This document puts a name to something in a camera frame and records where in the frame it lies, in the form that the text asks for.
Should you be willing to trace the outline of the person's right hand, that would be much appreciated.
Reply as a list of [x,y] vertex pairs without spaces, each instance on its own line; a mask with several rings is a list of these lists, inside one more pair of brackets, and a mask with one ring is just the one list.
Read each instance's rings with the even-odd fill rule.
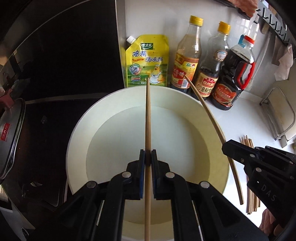
[[262,213],[262,220],[259,229],[266,235],[270,235],[272,233],[273,235],[278,236],[283,231],[283,228],[280,225],[273,227],[275,221],[276,219],[272,213],[268,209],[265,209]]

